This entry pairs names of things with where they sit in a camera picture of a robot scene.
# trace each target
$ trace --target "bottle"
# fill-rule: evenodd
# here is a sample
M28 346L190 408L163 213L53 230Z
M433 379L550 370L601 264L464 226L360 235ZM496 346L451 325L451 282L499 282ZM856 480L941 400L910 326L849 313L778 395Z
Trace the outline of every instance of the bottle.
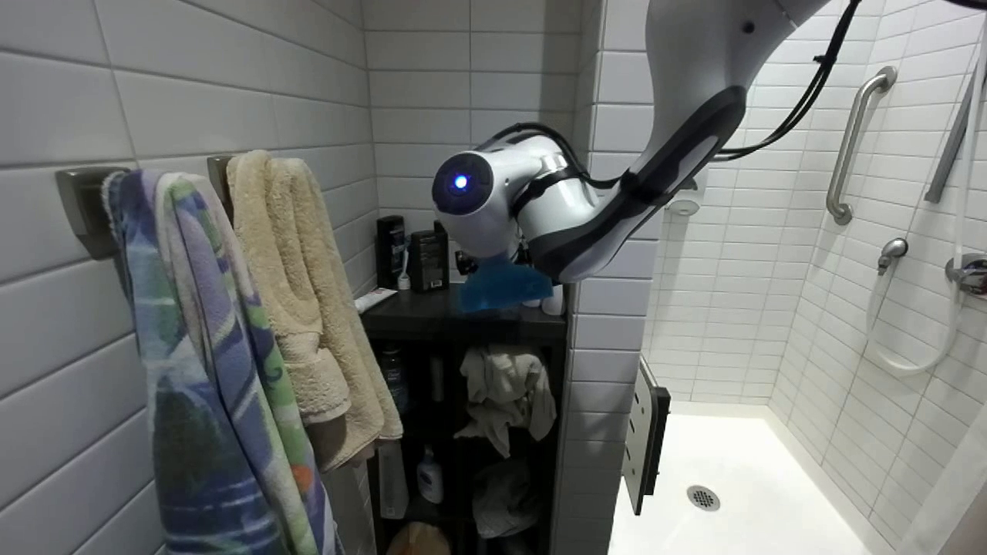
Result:
M427 446L427 452L420 459L420 492L433 505L441 505L441 499L446 499L441 466L439 466L433 446Z

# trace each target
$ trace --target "cloth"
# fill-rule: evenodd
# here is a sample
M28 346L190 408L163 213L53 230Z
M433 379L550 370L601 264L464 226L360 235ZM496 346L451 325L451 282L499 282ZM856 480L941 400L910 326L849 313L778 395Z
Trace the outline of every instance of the cloth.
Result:
M334 555L338 523L296 395L202 175L106 182L138 354L169 552Z
M469 425L457 439L487 439L508 459L508 428L528 428L543 442L557 425L557 397L547 365L538 354L512 349L466 351L460 373L466 375Z
M302 160L265 151L235 156L229 185L318 462L360 462L374 442L399 442L405 428L352 306L320 187Z

